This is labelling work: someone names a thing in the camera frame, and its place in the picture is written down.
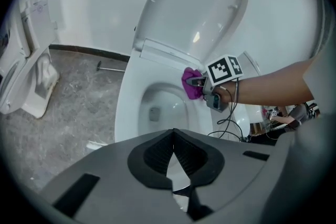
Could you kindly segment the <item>white toilet lid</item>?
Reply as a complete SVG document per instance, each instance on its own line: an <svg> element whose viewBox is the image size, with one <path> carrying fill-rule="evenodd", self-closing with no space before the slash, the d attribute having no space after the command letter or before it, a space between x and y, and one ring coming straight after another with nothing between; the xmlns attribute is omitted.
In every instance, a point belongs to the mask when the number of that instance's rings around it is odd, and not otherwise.
<svg viewBox="0 0 336 224"><path fill-rule="evenodd" d="M147 0L133 50L179 68L202 68L241 23L248 0Z"/></svg>

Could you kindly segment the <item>purple cloth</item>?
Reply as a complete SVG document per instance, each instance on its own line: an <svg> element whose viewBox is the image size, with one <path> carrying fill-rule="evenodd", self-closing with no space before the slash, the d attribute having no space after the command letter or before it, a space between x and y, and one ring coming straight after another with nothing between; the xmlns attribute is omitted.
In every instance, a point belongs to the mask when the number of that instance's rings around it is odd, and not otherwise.
<svg viewBox="0 0 336 224"><path fill-rule="evenodd" d="M183 72L183 75L181 78L182 86L190 100L204 99L203 88L189 86L186 83L186 80L188 78L201 77L201 76L202 74L198 70L193 70L190 67L187 67Z"/></svg>

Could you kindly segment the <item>short metal rod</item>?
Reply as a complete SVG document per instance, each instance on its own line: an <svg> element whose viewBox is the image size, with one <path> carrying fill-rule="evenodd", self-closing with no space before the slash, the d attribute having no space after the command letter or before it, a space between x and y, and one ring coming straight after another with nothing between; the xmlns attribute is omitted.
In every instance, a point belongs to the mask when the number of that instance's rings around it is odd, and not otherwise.
<svg viewBox="0 0 336 224"><path fill-rule="evenodd" d="M113 72L123 72L125 73L125 70L123 69L116 69L116 68L109 68L109 67L103 67L102 66L102 61L99 61L96 66L96 70L105 70L105 71L113 71Z"/></svg>

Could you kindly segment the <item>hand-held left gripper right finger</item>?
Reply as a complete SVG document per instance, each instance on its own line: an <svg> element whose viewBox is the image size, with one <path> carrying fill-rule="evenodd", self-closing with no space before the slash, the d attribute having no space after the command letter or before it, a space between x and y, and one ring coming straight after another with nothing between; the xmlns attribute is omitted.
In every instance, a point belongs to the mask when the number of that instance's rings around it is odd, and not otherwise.
<svg viewBox="0 0 336 224"><path fill-rule="evenodd" d="M173 148L189 180L189 213L175 220L263 220L273 184L261 180L272 148L174 129Z"/></svg>

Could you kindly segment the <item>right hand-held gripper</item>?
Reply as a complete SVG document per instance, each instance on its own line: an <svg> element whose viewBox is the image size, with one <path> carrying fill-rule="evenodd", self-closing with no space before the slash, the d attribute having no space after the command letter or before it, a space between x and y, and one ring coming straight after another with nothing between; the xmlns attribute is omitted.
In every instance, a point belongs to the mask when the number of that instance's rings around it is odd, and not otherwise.
<svg viewBox="0 0 336 224"><path fill-rule="evenodd" d="M186 83L189 86L203 88L206 105L217 112L222 112L226 105L214 89L225 82L242 77L244 75L242 67L238 58L232 55L223 55L205 67L205 76L188 78Z"/></svg>

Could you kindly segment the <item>person's right forearm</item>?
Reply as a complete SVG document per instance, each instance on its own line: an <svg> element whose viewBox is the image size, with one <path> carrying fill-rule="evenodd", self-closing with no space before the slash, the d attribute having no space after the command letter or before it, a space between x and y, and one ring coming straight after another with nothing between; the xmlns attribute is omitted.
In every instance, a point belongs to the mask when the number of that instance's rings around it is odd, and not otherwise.
<svg viewBox="0 0 336 224"><path fill-rule="evenodd" d="M223 102L230 102L237 93L240 104L288 106L313 100L303 79L315 59L296 62L285 68L263 76L243 79L236 85L228 81L214 89Z"/></svg>

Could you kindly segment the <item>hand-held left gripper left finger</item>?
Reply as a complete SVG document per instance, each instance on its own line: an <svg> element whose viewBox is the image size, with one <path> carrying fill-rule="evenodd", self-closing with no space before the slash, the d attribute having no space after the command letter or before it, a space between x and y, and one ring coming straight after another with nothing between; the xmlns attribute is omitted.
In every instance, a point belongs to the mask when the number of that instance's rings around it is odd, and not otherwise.
<svg viewBox="0 0 336 224"><path fill-rule="evenodd" d="M163 131L113 143L93 151L53 178L41 196L81 224L189 224L171 190L144 186L130 173L134 147Z"/></svg>

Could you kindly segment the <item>white toilet with labelled tank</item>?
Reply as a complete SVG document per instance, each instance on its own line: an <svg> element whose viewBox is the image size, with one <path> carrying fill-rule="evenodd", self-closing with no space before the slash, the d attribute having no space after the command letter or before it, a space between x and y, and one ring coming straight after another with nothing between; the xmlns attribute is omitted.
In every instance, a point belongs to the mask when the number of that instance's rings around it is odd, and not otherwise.
<svg viewBox="0 0 336 224"><path fill-rule="evenodd" d="M49 52L55 39L47 0L29 0L23 11L13 3L0 27L1 114L45 114L60 77Z"/></svg>

